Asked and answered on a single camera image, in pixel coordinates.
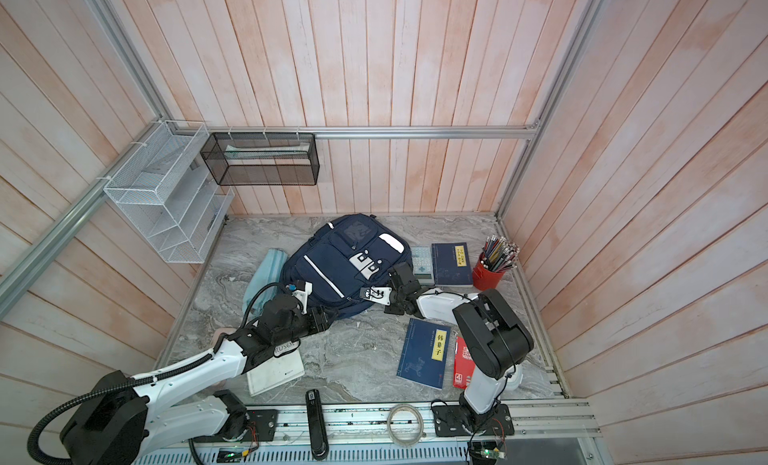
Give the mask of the white Robinson Crusoe book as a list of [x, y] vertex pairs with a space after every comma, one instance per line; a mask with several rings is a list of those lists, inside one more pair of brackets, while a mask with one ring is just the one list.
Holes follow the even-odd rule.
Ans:
[[251, 396], [257, 396], [305, 375], [304, 364], [298, 348], [284, 350], [246, 374]]

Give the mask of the navy blue student backpack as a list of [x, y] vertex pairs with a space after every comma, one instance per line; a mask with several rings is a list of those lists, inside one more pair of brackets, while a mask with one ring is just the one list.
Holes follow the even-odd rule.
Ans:
[[404, 238], [373, 215], [349, 214], [325, 223], [299, 247], [283, 265], [280, 281], [311, 283], [308, 306], [340, 320], [367, 310], [372, 303], [360, 290], [386, 286], [388, 271], [400, 263], [412, 263]]

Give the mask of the blue book yellow label front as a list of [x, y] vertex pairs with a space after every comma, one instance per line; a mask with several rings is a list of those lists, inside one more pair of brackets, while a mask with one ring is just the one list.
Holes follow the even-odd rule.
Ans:
[[408, 323], [396, 375], [430, 388], [442, 389], [451, 327], [417, 318]]

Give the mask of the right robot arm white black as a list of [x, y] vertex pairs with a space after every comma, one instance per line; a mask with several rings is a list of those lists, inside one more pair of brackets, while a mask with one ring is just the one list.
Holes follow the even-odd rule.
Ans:
[[428, 288], [406, 263], [391, 268], [389, 279], [382, 292], [385, 311], [438, 322], [440, 331], [456, 326], [474, 364], [458, 403], [435, 408], [436, 434], [482, 434], [493, 425], [510, 432], [499, 415], [501, 398], [521, 385], [521, 364], [534, 349], [534, 339], [504, 297], [493, 288], [470, 294]]

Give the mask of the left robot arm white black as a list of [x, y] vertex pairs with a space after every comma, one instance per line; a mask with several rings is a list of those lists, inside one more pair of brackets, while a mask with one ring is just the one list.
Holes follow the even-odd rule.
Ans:
[[102, 377], [88, 393], [56, 407], [35, 424], [27, 453], [40, 464], [131, 464], [170, 444], [203, 436], [238, 438], [248, 410], [227, 392], [193, 404], [187, 398], [244, 375], [298, 349], [302, 338], [326, 331], [333, 319], [308, 304], [308, 286], [280, 286], [258, 317], [248, 304], [240, 325], [212, 348], [175, 365], [128, 376]]

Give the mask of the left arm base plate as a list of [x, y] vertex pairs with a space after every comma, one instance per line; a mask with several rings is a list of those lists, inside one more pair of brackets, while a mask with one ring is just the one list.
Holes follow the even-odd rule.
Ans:
[[229, 419], [222, 432], [196, 437], [196, 443], [231, 442], [235, 444], [268, 443], [274, 440], [279, 411], [249, 409], [247, 418]]

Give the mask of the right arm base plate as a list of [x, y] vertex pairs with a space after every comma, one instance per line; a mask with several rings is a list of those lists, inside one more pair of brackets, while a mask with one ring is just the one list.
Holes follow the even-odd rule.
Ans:
[[469, 406], [449, 405], [440, 401], [430, 405], [435, 434], [439, 437], [488, 435], [506, 438], [515, 434], [509, 408], [496, 404], [485, 414], [475, 413]]

